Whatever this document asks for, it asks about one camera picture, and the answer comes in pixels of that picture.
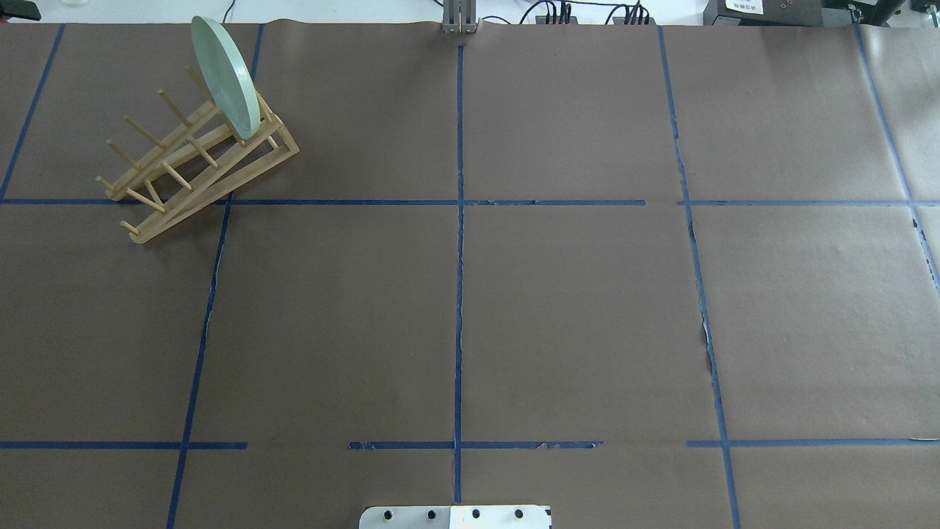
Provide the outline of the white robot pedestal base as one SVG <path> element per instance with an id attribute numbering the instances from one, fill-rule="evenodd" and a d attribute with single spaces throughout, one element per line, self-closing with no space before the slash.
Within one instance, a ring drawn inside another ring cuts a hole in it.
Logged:
<path id="1" fill-rule="evenodd" d="M 359 528 L 552 528 L 543 505 L 373 506 L 360 516 Z"/>

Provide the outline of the aluminium frame post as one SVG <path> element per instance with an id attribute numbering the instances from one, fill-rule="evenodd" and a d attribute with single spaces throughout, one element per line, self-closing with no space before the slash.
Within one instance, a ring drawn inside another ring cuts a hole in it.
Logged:
<path id="1" fill-rule="evenodd" d="M 438 1 L 442 7 L 442 28 L 444 34 L 474 34 L 479 30 L 476 0 Z"/>

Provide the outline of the black usb hub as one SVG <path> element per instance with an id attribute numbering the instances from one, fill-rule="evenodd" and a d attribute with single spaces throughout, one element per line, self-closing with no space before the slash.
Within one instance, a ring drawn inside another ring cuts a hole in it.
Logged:
<path id="1" fill-rule="evenodd" d="M 535 24 L 538 26 L 573 26 L 577 23 L 571 4 L 548 7 L 544 15 L 535 16 Z"/>
<path id="2" fill-rule="evenodd" d="M 655 20 L 641 3 L 621 4 L 609 13 L 606 24 L 614 26 L 654 26 Z"/>

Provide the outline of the wooden dish rack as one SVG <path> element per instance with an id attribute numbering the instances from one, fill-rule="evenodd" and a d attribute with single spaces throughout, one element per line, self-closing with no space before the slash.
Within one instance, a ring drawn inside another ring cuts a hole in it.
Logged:
<path id="1" fill-rule="evenodd" d="M 147 243 L 188 220 L 300 151 L 284 121 L 261 96 L 256 98 L 261 110 L 261 128 L 242 140 L 233 120 L 216 104 L 200 75 L 192 67 L 187 67 L 186 71 L 205 101 L 185 116 L 174 100 L 164 90 L 159 90 L 161 100 L 179 120 L 179 125 L 168 135 L 157 137 L 134 118 L 124 116 L 128 125 L 153 144 L 148 153 L 134 159 L 113 140 L 105 142 L 128 165 L 128 170 L 117 180 L 95 178 L 108 200 L 118 202 L 130 198 L 152 210 L 137 225 L 121 222 L 131 241 L 137 244 Z"/>

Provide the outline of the light green plate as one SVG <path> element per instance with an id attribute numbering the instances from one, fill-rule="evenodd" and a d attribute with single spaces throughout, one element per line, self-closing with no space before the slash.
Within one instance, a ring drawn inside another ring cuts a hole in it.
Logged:
<path id="1" fill-rule="evenodd" d="M 261 104 L 244 57 L 218 21 L 194 16 L 190 31 L 199 70 L 216 107 L 239 140 L 249 140 L 261 128 Z"/>

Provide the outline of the black computer box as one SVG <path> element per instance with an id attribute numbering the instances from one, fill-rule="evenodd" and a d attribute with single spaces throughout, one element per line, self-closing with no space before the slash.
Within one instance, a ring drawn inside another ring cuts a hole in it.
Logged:
<path id="1" fill-rule="evenodd" d="M 820 1 L 709 1 L 701 19 L 703 26 L 796 26 L 823 25 Z"/>

